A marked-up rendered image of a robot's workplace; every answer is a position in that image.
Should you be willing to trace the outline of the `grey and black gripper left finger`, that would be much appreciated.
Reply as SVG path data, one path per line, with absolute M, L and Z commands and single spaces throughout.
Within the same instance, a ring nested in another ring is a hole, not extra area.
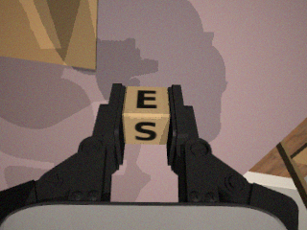
M 80 142 L 78 152 L 39 180 L 0 192 L 0 221 L 16 209 L 39 202 L 110 201 L 112 175 L 124 160 L 125 91 L 122 83 L 112 84 L 109 102 L 100 104 L 92 136 Z

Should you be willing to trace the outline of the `tan flat mat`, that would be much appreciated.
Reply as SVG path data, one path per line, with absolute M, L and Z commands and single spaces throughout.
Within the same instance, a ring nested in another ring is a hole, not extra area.
M 96 70 L 98 0 L 0 0 L 0 56 Z

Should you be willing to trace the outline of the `tan letter block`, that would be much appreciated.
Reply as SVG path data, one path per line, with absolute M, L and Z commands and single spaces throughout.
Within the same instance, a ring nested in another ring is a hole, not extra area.
M 126 144 L 166 145 L 170 116 L 167 87 L 126 87 L 122 111 Z

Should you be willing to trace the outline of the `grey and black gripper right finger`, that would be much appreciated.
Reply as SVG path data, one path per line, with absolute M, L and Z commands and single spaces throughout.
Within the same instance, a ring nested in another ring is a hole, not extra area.
M 248 204 L 274 214 L 287 230 L 298 230 L 296 202 L 275 190 L 249 183 L 213 155 L 208 142 L 199 138 L 193 106 L 184 105 L 181 85 L 172 84 L 168 94 L 171 116 L 167 162 L 178 175 L 178 202 Z

